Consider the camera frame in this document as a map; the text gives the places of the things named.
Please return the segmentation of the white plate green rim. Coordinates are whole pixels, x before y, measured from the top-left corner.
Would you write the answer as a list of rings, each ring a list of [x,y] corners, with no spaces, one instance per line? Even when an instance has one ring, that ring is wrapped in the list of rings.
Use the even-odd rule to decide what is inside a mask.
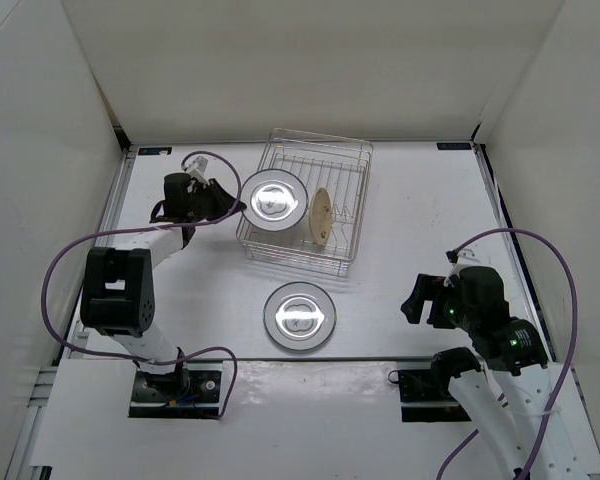
[[[252,226],[269,232],[288,230],[305,216],[308,192],[294,174],[281,169],[265,169],[244,181],[241,201],[243,217]]]
[[[269,338],[290,351],[319,348],[331,337],[336,322],[334,301],[314,283],[286,283],[269,295],[263,307],[263,324]]]

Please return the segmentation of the beige wooden plate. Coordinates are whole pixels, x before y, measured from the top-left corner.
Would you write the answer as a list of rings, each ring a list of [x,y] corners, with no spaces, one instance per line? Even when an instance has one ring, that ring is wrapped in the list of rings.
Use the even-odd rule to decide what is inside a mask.
[[[332,229],[331,199],[328,191],[320,187],[313,195],[309,206],[309,229],[313,241],[325,246]]]

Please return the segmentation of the wire dish rack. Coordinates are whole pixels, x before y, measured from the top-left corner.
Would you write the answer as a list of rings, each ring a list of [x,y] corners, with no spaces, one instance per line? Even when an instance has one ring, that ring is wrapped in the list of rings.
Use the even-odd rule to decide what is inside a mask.
[[[276,128],[242,186],[247,256],[345,277],[360,243],[373,144]]]

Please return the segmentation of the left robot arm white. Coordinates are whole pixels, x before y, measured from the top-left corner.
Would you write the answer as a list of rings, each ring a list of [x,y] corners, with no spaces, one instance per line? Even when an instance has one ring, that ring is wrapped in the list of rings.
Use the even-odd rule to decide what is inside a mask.
[[[246,205],[216,179],[187,173],[167,175],[163,191],[150,214],[152,229],[117,247],[89,251],[80,319],[124,347],[142,372],[156,375],[155,388],[166,399],[178,400],[188,392],[190,377],[175,362],[184,353],[154,322],[153,270],[188,246],[197,224],[217,223]]]

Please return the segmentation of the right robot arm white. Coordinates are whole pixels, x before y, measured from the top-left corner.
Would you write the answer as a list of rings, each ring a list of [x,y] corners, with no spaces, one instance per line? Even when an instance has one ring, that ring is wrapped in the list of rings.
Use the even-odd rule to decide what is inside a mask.
[[[553,397],[549,360],[534,325],[511,315],[499,273],[455,266],[448,276],[420,273],[401,311],[417,324],[460,329],[469,347],[434,355],[429,387],[454,399],[474,423],[505,479],[585,479]]]

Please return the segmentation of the blue label left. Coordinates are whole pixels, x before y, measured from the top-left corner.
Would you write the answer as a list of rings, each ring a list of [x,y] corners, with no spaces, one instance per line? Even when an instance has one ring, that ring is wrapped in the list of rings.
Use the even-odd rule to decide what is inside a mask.
[[[143,147],[139,148],[139,156],[166,156],[172,153],[171,147]]]

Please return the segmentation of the blue label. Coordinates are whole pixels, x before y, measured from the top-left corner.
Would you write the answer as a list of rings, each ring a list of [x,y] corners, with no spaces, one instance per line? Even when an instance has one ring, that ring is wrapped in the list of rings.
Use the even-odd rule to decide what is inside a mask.
[[[472,149],[469,142],[437,142],[436,147],[440,151],[462,151]]]
[[[166,156],[172,153],[171,147],[143,147],[139,148],[139,156]]]

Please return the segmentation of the blue label right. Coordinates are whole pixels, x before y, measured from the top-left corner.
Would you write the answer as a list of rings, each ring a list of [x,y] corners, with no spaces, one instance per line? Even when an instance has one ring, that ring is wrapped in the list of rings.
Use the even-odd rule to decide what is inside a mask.
[[[469,142],[437,142],[436,147],[440,151],[462,151],[472,149]]]

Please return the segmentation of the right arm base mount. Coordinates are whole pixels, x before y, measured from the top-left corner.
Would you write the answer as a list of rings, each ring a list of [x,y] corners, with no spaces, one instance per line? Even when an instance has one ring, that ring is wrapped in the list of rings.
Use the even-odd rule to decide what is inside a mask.
[[[390,384],[397,386],[403,423],[465,423],[469,415],[448,393],[443,393],[430,370],[391,370]]]

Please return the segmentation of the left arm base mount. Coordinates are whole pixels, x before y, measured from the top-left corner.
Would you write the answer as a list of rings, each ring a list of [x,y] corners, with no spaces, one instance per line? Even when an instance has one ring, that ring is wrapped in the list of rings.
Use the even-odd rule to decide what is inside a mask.
[[[217,420],[222,380],[220,363],[186,364],[165,375],[137,370],[128,417]]]

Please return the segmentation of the aluminium table edge rail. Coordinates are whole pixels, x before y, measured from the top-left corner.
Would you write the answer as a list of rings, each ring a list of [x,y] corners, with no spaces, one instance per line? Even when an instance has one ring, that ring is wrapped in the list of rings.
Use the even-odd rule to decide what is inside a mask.
[[[124,158],[122,161],[122,166],[120,167],[121,172],[118,174],[116,179],[114,180],[114,184],[112,186],[112,191],[109,193],[109,198],[107,200],[104,219],[108,220],[111,215],[113,215],[113,210],[119,204],[119,196],[121,192],[120,184],[123,182],[125,175],[127,174],[127,151],[124,151]],[[78,300],[80,310],[78,314],[80,315],[82,320],[87,320],[88,323],[98,323],[101,321],[96,320],[98,315],[102,316],[106,303],[106,272],[108,270],[115,271],[114,267],[107,266],[107,264],[111,264],[115,262],[115,249],[106,246],[93,246],[87,252],[85,259],[85,268],[84,275],[81,286],[81,297]],[[112,282],[116,282],[117,274],[114,272],[112,275]],[[83,355],[92,355],[94,357],[101,358],[129,358],[132,359],[132,356],[122,353],[110,352],[110,351],[97,351],[93,349],[88,349],[81,345],[75,344],[71,342],[71,338],[67,337],[64,339],[63,337],[57,337],[59,343],[63,346],[63,348],[69,352],[78,352]]]

